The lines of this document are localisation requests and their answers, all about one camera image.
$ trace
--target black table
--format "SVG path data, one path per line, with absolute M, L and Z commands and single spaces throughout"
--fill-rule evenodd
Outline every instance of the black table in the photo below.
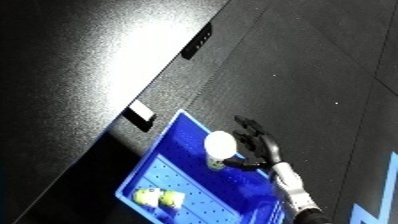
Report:
M 227 2 L 3 1 L 6 222 L 77 161 Z

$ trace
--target black panel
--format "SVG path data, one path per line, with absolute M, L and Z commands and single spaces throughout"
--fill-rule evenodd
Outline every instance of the black panel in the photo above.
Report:
M 80 158 L 227 2 L 2 1 L 7 220 Z
M 332 214 L 370 90 L 371 76 L 276 1 L 189 107 L 211 129 L 258 120 Z
M 398 153 L 397 111 L 398 98 L 375 81 L 335 215 L 336 223 L 349 223 L 354 203 L 376 218 L 379 216 L 391 153 Z M 398 185 L 395 183 L 393 188 L 395 196 L 388 223 L 398 223 Z
M 195 98 L 269 5 L 268 0 L 228 3 L 211 21 L 214 32 L 203 48 L 190 61 L 175 58 L 139 97 L 158 115 L 153 128 L 143 134 L 119 119 L 110 132 L 126 145 L 138 145 L 137 154 L 142 155 L 175 112 Z

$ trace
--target white paper cup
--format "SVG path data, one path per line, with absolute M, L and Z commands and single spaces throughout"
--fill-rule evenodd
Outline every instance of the white paper cup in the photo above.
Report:
M 210 133 L 204 142 L 206 150 L 206 163 L 212 170 L 221 170 L 225 167 L 223 160 L 231 158 L 237 152 L 235 138 L 224 131 Z

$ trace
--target yellow object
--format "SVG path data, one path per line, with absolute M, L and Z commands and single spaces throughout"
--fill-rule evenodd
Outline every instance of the yellow object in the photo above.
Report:
M 137 204 L 157 208 L 162 194 L 160 188 L 138 189 L 134 192 L 133 200 Z
M 177 191 L 165 191 L 160 197 L 160 203 L 162 205 L 180 209 L 184 203 L 185 194 Z

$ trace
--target blue floor marking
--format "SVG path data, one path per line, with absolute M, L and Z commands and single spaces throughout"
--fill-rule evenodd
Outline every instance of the blue floor marking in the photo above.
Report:
M 390 165 L 387 171 L 386 183 L 384 185 L 384 192 L 381 201 L 379 217 L 374 217 L 358 204 L 354 204 L 350 224 L 388 224 L 393 202 L 394 190 L 397 187 L 397 176 L 398 154 L 393 152 L 391 153 Z

